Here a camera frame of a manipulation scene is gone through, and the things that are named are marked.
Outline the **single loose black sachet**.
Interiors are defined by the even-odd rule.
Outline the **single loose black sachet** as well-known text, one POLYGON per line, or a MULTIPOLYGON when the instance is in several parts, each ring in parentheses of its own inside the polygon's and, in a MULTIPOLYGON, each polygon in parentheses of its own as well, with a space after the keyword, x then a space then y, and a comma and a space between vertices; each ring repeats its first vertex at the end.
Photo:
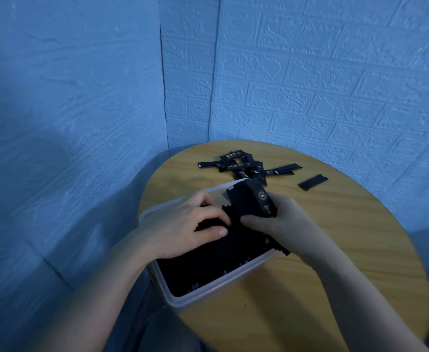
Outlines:
POLYGON ((299 188, 304 190, 304 191, 308 191, 322 183, 325 183, 329 180, 328 177, 325 177, 322 174, 318 174, 314 177, 311 177, 301 183, 298 184, 299 188))

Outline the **person's dark trousers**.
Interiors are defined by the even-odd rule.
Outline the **person's dark trousers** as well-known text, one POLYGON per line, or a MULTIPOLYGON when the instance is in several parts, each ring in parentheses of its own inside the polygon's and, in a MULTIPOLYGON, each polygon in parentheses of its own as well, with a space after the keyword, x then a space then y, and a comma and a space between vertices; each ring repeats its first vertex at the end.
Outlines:
POLYGON ((194 333, 152 282, 143 295, 122 352, 218 352, 194 333))

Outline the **person's right forearm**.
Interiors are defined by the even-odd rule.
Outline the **person's right forearm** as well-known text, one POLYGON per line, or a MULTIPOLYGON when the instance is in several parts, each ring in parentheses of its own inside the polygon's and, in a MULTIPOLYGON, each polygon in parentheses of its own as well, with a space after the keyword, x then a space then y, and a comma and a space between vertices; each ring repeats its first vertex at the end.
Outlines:
POLYGON ((301 256, 320 279, 350 352, 429 352, 338 247, 301 256))

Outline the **person's left hand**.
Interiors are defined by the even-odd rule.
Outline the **person's left hand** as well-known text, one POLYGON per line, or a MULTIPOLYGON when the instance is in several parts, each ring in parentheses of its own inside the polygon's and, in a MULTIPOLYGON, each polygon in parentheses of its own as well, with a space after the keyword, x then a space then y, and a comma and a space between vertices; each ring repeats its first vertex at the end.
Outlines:
POLYGON ((155 213, 137 229, 137 242, 146 262, 171 259, 204 245, 194 242, 194 231, 231 225, 221 207, 186 207, 186 198, 155 213))

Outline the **bundle of black sachets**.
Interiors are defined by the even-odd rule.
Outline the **bundle of black sachets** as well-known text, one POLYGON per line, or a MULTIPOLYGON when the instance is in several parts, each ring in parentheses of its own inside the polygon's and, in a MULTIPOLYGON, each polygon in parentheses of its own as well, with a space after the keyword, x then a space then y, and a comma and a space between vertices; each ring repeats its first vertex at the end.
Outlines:
POLYGON ((246 179, 227 189, 227 197, 238 217, 276 217, 277 209, 260 179, 246 179))

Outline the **person's left forearm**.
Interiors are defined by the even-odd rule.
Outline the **person's left forearm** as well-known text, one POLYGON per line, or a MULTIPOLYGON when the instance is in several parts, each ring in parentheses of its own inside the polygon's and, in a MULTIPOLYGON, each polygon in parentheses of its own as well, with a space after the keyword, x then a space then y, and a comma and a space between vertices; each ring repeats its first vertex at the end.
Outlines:
POLYGON ((151 234, 136 229, 117 243, 27 352, 102 352, 133 285, 154 257, 151 234))

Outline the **row of black sachets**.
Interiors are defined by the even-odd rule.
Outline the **row of black sachets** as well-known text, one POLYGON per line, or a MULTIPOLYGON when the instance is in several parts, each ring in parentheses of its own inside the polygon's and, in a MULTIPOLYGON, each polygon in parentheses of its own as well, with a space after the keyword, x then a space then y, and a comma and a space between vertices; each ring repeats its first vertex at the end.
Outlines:
POLYGON ((245 205, 222 206, 222 209, 232 223, 227 226, 226 236, 181 256, 156 260, 170 293, 175 297, 191 293, 271 249, 290 254, 271 236, 253 231, 240 222, 241 216, 248 214, 271 217, 267 211, 245 205))

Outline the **clear plastic container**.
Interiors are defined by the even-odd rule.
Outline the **clear plastic container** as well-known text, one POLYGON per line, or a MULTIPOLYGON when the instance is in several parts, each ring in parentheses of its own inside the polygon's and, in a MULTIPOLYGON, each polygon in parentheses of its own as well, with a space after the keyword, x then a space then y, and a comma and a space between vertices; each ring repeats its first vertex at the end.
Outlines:
MULTIPOLYGON (((230 206, 231 203, 227 197, 226 190, 232 188, 234 184, 243 180, 246 180, 246 179, 225 183, 213 188, 209 188, 206 191, 210 193, 213 198, 218 199, 221 202, 222 206, 230 206)), ((244 266, 237 268, 233 272, 230 272, 224 275, 223 277, 218 278, 215 281, 208 283, 205 286, 191 293, 188 293, 182 297, 175 297, 170 293, 156 260, 151 262, 149 270, 152 275, 154 283, 159 287, 161 294, 164 297, 164 300, 166 301, 166 303, 172 308, 183 309, 193 304, 194 302, 210 294, 213 294, 217 290, 221 289, 223 286, 245 276, 247 273, 254 270, 255 268, 257 268, 267 260, 269 260, 276 253, 276 251, 277 250, 275 249, 271 249, 270 251, 260 255, 258 258, 255 258, 252 261, 248 262, 244 266)))

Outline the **person's right hand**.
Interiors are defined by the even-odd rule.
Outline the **person's right hand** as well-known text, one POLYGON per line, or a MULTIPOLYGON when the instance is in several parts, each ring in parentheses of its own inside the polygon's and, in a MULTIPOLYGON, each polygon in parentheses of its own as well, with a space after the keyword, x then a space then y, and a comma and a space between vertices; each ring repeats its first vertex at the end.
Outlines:
POLYGON ((265 233, 307 265, 323 261, 337 248, 335 242, 290 197, 268 192, 277 209, 274 232, 265 233))

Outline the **scattered pile of black sachets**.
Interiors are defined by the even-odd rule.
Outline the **scattered pile of black sachets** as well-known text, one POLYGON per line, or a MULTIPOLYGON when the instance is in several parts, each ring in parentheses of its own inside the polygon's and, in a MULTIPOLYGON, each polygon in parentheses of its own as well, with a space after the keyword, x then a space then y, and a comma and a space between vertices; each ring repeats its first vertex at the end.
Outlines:
POLYGON ((273 169, 265 169, 263 162, 255 160, 251 153, 242 150, 231 151, 228 154, 219 156, 218 160, 198 162, 198 168, 216 167, 221 172, 232 172, 235 180, 259 179, 267 186, 266 177, 294 175, 294 171, 303 167, 293 163, 283 165, 273 169))

